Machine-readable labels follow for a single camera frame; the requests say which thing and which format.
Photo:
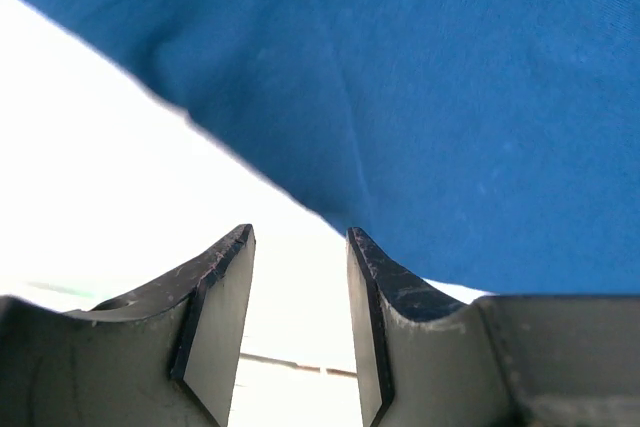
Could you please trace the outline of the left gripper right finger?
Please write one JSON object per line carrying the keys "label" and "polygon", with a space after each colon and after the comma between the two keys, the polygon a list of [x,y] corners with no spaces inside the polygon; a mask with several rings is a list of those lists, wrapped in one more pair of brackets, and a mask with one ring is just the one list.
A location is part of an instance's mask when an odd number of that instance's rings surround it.
{"label": "left gripper right finger", "polygon": [[467,426],[473,389],[457,320],[466,306],[392,260],[362,229],[347,233],[356,377],[366,426]]}

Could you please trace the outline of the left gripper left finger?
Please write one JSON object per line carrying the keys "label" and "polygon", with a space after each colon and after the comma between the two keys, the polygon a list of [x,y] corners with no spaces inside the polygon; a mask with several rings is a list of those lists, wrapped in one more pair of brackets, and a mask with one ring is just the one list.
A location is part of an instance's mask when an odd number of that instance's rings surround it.
{"label": "left gripper left finger", "polygon": [[206,251],[89,311],[88,323],[115,354],[107,369],[144,393],[175,387],[204,417],[225,426],[253,276],[255,235],[235,227]]}

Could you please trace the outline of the blue mickey t-shirt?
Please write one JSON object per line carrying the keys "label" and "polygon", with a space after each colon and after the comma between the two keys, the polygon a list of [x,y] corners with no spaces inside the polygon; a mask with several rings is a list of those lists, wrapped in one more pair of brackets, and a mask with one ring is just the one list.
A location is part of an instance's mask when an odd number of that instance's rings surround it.
{"label": "blue mickey t-shirt", "polygon": [[639,290],[639,0],[23,0],[420,276]]}

